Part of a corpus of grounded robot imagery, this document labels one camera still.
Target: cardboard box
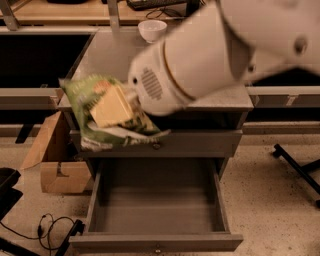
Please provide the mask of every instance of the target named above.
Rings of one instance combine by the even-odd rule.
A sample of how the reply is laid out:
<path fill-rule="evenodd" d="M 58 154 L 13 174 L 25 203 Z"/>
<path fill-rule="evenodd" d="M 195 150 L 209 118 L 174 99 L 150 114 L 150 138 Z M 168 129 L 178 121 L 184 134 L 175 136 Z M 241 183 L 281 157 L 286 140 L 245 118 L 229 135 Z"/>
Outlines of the cardboard box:
<path fill-rule="evenodd" d="M 41 188 L 46 193 L 82 193 L 91 181 L 86 162 L 67 162 L 69 126 L 62 112 L 45 119 L 20 170 L 40 165 Z"/>

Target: concrete floor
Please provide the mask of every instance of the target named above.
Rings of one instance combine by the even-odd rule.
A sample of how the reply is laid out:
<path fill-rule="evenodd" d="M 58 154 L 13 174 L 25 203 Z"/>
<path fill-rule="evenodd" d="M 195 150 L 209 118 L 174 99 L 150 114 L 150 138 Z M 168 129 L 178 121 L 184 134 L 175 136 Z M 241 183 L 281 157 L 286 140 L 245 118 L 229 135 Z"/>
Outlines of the concrete floor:
<path fill-rule="evenodd" d="M 26 143 L 17 145 L 14 144 L 15 138 L 0 138 L 0 166 L 18 169 L 32 140 L 28 138 Z M 315 207 L 314 202 L 320 196 L 282 158 L 275 159 L 271 155 L 276 143 L 283 146 L 300 164 L 319 158 L 320 135 L 243 136 L 235 157 L 229 161 L 221 179 L 231 232 L 244 236 L 243 243 L 234 253 L 163 255 L 319 256 L 320 209 Z M 36 237 L 39 220 L 46 213 L 51 213 L 54 218 L 68 216 L 74 220 L 85 220 L 90 192 L 76 196 L 44 194 L 40 187 L 39 166 L 20 173 L 21 178 L 15 188 L 21 190 L 24 196 L 2 220 L 5 225 Z M 320 171 L 312 175 L 320 182 Z M 48 217 L 43 224 L 48 227 Z M 70 226 L 68 220 L 57 224 L 51 237 L 55 246 L 59 245 Z M 37 240 L 20 238 L 1 226 L 0 236 L 39 255 L 49 255 Z M 79 254 L 69 248 L 66 255 Z"/>

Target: speaker grille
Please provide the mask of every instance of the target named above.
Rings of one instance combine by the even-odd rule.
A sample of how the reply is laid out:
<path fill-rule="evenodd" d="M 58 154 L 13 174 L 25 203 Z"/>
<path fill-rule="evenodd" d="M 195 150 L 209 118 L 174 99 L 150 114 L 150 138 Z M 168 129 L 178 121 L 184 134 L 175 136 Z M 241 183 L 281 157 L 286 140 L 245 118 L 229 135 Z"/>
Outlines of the speaker grille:
<path fill-rule="evenodd" d="M 160 100 L 162 96 L 162 88 L 155 73 L 151 69 L 145 69 L 141 81 L 147 94 L 156 100 Z"/>

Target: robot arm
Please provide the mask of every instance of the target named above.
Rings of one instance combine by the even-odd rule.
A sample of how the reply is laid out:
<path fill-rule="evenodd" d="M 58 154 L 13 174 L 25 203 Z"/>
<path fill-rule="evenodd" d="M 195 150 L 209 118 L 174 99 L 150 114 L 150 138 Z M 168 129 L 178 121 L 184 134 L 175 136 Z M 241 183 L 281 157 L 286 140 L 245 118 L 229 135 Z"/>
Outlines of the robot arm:
<path fill-rule="evenodd" d="M 319 10 L 318 0 L 212 1 L 138 55 L 128 82 L 142 108 L 161 116 L 288 68 L 320 74 Z"/>

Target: white cup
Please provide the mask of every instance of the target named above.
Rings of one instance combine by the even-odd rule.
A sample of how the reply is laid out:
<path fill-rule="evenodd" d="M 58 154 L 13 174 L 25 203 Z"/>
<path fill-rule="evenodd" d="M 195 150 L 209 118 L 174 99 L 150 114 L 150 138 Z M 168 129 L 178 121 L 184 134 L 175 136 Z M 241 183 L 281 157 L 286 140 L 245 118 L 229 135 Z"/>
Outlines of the white cup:
<path fill-rule="evenodd" d="M 145 20 L 138 24 L 140 35 L 148 43 L 154 43 L 164 36 L 167 30 L 167 23 L 160 20 Z"/>

